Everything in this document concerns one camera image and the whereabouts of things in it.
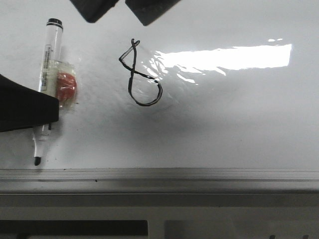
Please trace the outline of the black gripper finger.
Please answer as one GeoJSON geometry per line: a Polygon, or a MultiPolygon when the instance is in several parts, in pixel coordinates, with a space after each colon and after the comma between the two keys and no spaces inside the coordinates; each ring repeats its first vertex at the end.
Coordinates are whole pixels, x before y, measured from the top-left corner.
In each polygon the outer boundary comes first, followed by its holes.
{"type": "Polygon", "coordinates": [[[59,120],[57,98],[0,77],[1,132],[31,128],[59,120]]]}
{"type": "Polygon", "coordinates": [[[126,0],[125,4],[143,26],[148,26],[178,2],[179,0],[126,0]]]}

